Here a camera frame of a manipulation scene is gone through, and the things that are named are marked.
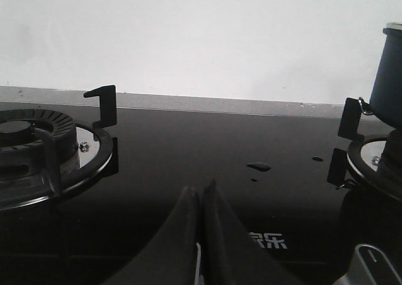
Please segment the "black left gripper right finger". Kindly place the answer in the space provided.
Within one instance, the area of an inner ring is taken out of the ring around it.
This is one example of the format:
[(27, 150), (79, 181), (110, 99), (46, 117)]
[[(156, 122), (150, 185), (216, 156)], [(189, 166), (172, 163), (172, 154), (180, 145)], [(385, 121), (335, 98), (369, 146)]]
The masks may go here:
[(292, 275), (251, 238), (215, 181), (203, 194), (205, 282), (291, 284)]

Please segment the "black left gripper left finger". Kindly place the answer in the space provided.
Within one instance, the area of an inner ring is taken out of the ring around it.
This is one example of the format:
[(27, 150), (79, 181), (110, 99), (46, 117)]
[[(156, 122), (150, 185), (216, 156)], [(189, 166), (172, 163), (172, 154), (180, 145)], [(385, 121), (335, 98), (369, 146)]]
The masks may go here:
[(198, 196), (185, 187), (163, 225), (104, 284), (193, 284), (197, 267)]

